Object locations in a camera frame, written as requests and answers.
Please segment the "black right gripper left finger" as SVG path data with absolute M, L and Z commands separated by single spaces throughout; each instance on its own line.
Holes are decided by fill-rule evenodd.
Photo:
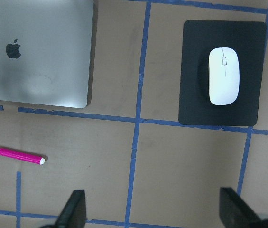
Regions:
M 84 228 L 87 221 L 84 190 L 74 190 L 55 222 L 55 228 Z

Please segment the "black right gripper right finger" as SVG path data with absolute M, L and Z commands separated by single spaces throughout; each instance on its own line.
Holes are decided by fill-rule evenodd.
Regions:
M 261 219 L 230 187 L 221 187 L 219 217 L 225 228 L 259 228 Z

